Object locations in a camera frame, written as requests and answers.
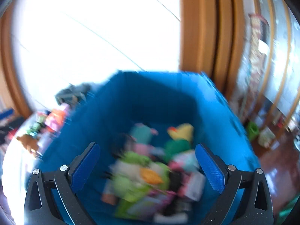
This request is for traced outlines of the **brown teddy bear plush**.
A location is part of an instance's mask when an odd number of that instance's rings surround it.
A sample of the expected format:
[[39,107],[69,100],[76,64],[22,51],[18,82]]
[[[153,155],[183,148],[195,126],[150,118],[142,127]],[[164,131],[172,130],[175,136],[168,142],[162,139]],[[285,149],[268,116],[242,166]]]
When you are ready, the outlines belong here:
[[17,136],[16,139],[23,145],[23,147],[33,155],[36,155],[39,146],[38,141],[40,140],[39,137],[34,138],[31,135],[24,134],[22,136]]

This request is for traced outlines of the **green plush toy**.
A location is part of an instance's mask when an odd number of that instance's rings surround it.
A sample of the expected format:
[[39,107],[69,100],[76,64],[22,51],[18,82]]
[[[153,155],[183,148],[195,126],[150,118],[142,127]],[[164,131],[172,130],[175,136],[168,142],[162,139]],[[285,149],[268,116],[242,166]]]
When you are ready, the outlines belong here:
[[191,143],[185,139],[169,140],[164,146],[163,160],[168,163],[174,155],[191,149]]

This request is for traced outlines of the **yellow duck plush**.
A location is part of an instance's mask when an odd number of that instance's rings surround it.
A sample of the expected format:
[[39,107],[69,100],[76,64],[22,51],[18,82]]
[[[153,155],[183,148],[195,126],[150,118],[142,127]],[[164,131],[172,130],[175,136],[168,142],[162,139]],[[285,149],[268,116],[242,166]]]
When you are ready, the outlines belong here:
[[167,133],[173,140],[186,140],[192,142],[194,127],[189,123],[180,124],[177,127],[169,127]]

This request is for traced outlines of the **dark framed box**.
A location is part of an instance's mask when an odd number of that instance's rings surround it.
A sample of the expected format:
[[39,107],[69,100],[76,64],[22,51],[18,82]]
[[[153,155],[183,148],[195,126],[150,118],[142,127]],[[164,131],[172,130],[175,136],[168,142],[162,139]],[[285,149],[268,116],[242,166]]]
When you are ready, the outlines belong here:
[[89,83],[82,83],[79,85],[70,84],[67,88],[60,90],[55,95],[55,99],[59,105],[62,103],[75,105],[86,100],[86,95],[90,89],[91,85]]

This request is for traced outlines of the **blue storage bin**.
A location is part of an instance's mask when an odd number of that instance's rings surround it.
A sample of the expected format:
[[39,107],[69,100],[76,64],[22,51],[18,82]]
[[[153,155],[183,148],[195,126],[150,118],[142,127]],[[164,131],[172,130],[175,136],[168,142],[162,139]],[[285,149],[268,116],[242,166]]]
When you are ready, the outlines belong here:
[[55,171],[96,142],[100,160],[79,200],[97,224],[134,224],[115,218],[113,207],[101,201],[104,179],[100,173],[123,147],[124,134],[139,122],[158,131],[154,146],[166,143],[168,127],[189,123],[194,127],[194,143],[206,145],[226,164],[241,171],[260,166],[239,119],[205,75],[120,72],[76,110],[46,150],[39,169]]

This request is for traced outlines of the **rolled patterned carpet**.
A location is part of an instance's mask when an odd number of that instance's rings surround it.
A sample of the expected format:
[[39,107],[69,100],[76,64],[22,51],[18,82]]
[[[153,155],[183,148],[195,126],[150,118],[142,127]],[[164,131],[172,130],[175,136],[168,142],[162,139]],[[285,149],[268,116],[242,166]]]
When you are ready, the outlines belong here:
[[264,76],[266,57],[269,55],[269,23],[259,14],[250,14],[249,17],[251,25],[249,65],[246,92],[239,111],[241,122],[245,122],[254,109]]

